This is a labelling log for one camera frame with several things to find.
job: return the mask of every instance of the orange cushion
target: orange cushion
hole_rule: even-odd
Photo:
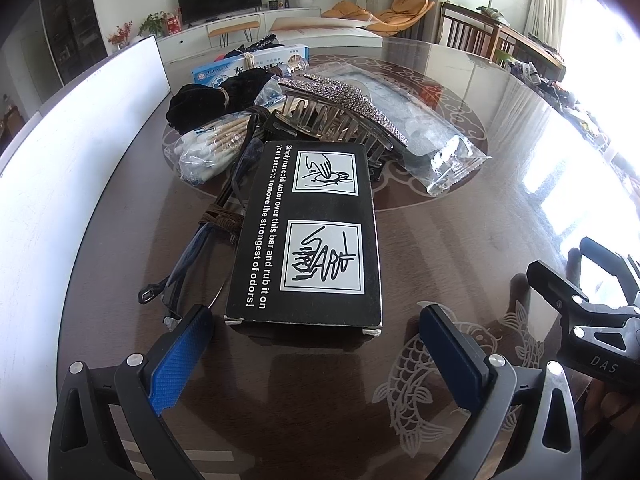
[[[322,13],[323,18],[341,18],[342,13],[339,10],[329,9]]]
[[[377,18],[384,23],[389,25],[400,25],[401,23],[406,23],[411,21],[412,16],[405,16],[403,14],[396,14],[392,10],[385,10],[377,16]]]
[[[394,0],[391,9],[398,14],[417,16],[427,5],[428,0]]]
[[[361,22],[369,21],[372,14],[366,9],[359,9],[355,12],[351,12],[350,14],[345,14],[343,18],[347,20],[360,20]]]
[[[360,10],[364,10],[362,9],[361,6],[358,6],[353,2],[350,2],[349,0],[343,0],[341,2],[338,2],[334,5],[333,8],[335,10],[338,10],[338,12],[341,12],[342,14],[351,14],[352,12],[358,12]]]

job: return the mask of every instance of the chair backrest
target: chair backrest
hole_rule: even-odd
[[[498,27],[495,20],[479,12],[443,3],[436,42],[439,43],[443,34],[447,34],[446,46],[491,59],[495,51]]]
[[[397,14],[410,14],[411,16],[417,16],[426,12],[426,7],[428,5],[428,0],[393,0],[391,3],[391,10]]]

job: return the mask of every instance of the orange lounge chair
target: orange lounge chair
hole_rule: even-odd
[[[379,36],[393,36],[415,25],[433,6],[429,0],[393,0],[391,8],[377,14],[352,2],[343,0],[324,12],[324,18],[347,18],[350,20],[371,21],[366,29]]]

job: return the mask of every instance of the dark wooden table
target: dark wooden table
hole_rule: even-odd
[[[521,273],[539,258],[564,270],[569,248],[585,235],[640,254],[638,216],[578,132],[485,59],[394,39],[382,49],[312,54],[314,62],[348,60],[393,79],[493,158],[437,199],[393,166],[375,185],[382,335],[353,351],[262,346],[219,318],[178,405],[163,416],[185,449],[201,451],[192,458],[206,478],[423,479],[466,415],[417,338],[417,303],[448,307],[487,353],[541,367],[558,348],[556,311],[527,293]],[[119,364],[165,330],[159,300],[140,306],[137,292],[171,270],[216,189],[188,186],[164,159],[174,134],[167,107],[168,99],[128,149],[86,230],[66,295],[60,380],[73,361]],[[184,301],[209,303],[232,261],[221,249],[204,270],[194,269]],[[601,282],[583,265],[587,294]],[[221,316],[224,306],[220,298],[212,309]],[[588,381],[568,375],[577,397]],[[130,458],[150,478],[114,412]],[[485,475],[513,424],[512,415]]]

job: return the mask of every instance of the plastic bag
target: plastic bag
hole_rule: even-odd
[[[280,85],[274,76],[267,81],[265,86],[262,87],[258,97],[255,98],[254,104],[270,108],[281,102],[283,99],[284,94],[282,93],[282,88],[280,88]]]
[[[432,196],[446,191],[491,158],[434,110],[381,76],[338,62],[322,64],[311,72],[353,84],[368,95],[407,138],[407,147],[395,150],[402,156],[398,162]]]
[[[185,133],[164,149],[180,170],[180,178],[204,184],[234,160],[246,135],[247,112],[226,115],[203,128]]]

